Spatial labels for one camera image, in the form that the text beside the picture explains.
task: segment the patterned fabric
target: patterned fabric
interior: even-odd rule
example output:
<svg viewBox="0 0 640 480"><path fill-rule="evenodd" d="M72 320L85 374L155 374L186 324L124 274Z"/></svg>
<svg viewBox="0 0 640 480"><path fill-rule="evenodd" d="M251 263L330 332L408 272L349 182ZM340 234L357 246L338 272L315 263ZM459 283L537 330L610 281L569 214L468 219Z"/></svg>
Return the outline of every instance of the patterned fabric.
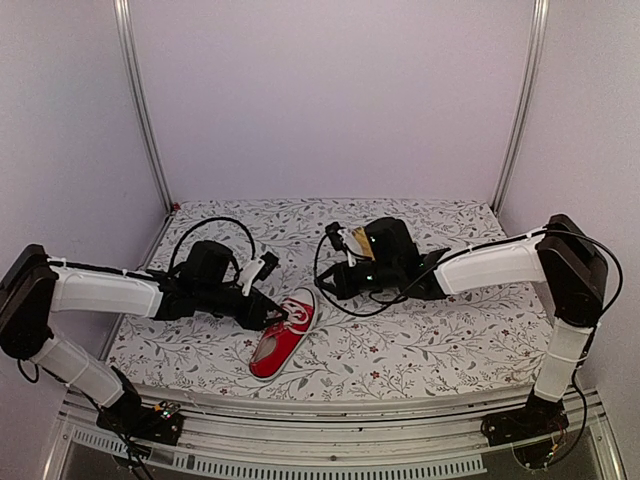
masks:
<svg viewBox="0 0 640 480"><path fill-rule="evenodd" d="M382 217L403 219L421 252L504 238L484 203L424 200L263 200L182 205L151 265L166 268L173 246L194 223L214 215L245 223L259 253L272 251L280 267L256 286L280 301L298 286L313 287L312 262L324 226L359 226ZM249 244L228 223L203 227L185 241L218 240L242 264ZM320 271L344 260L328 242ZM371 400L441 396L531 384L551 324L529 284L478 289L442 301L408 300L368 319L341 313L318 295L321 309L281 375L270 383L248 369L260 332L229 318L197 314L175 322L127 316L109 362L133 382L215 395L288 400ZM360 296L344 306L378 305Z"/></svg>

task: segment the white wall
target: white wall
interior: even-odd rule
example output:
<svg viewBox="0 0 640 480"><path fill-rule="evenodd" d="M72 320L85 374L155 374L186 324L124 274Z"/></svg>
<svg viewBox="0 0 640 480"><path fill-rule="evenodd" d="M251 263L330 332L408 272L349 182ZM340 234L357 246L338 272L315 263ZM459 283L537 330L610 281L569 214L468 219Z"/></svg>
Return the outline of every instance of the white wall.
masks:
<svg viewBox="0 0 640 480"><path fill-rule="evenodd" d="M0 276L27 243L136 266L160 225L112 2L0 7ZM58 318L96 351L111 317ZM0 478L35 479L64 389L0 353Z"/></svg>
<svg viewBox="0 0 640 480"><path fill-rule="evenodd" d="M529 0L132 2L178 200L488 200Z"/></svg>
<svg viewBox="0 0 640 480"><path fill-rule="evenodd" d="M629 478L640 477L640 3L552 2L502 222L569 214L620 257L626 289L588 362Z"/></svg>

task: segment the red shoe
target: red shoe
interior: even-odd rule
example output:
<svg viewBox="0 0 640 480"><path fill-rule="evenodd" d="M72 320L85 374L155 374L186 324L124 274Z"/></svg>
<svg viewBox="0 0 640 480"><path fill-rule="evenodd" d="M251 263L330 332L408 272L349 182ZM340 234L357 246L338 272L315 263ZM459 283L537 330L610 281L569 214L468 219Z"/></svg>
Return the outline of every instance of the red shoe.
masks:
<svg viewBox="0 0 640 480"><path fill-rule="evenodd" d="M307 333L313 330L317 317L317 301L308 288L299 288L282 302L289 317L267 328L253 352L249 370L259 380L278 376L293 356Z"/></svg>

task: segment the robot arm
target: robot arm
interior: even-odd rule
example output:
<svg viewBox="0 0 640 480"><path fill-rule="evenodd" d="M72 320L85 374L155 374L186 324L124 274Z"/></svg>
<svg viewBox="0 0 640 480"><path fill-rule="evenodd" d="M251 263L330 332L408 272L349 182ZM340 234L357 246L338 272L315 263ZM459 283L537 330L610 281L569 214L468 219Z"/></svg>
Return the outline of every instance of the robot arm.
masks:
<svg viewBox="0 0 640 480"><path fill-rule="evenodd" d="M548 283L556 320L531 395L522 409L487 416L483 433L497 445L568 426L562 397L602 315L608 271L605 258L569 217L553 216L543 229L510 239L427 255L418 253L404 222L394 218L356 229L351 237L359 248L342 241L345 230L338 224L326 231L336 250L361 258L333 265L316 279L338 299L395 287L400 296L438 300L491 285Z"/></svg>
<svg viewBox="0 0 640 480"><path fill-rule="evenodd" d="M99 426L175 444L182 426L179 406L143 407L126 377L50 326L49 313L85 310L174 320L199 310L232 316L253 330L286 318L281 307L252 286L269 275L277 258L266 254L252 260L237 272L237 280L225 282L233 260L227 247L203 241L194 244L175 274L127 272L72 264L29 245L0 283L0 348L89 396L101 407Z"/></svg>

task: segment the white cable tie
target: white cable tie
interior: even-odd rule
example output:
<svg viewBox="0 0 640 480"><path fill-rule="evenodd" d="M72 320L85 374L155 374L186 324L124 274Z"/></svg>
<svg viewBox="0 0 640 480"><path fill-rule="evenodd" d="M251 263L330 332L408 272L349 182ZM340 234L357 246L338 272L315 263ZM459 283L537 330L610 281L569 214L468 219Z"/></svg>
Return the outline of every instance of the white cable tie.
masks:
<svg viewBox="0 0 640 480"><path fill-rule="evenodd" d="M84 372L87 371L87 369L89 368L89 365L91 364L91 362L89 361L89 354L86 351L83 351L82 353L85 360L84 367L80 369L80 372L78 372L78 374L75 377L73 377L72 380L69 380L67 383L65 383L65 386L67 388L69 388L74 383L76 383L76 381L84 374Z"/></svg>
<svg viewBox="0 0 640 480"><path fill-rule="evenodd" d="M561 357L560 355L549 352L549 351L547 351L547 355L550 356L551 358L555 358L556 360L560 360L561 362L564 362L564 363L574 363L574 362L579 362L581 360L579 357L577 359Z"/></svg>

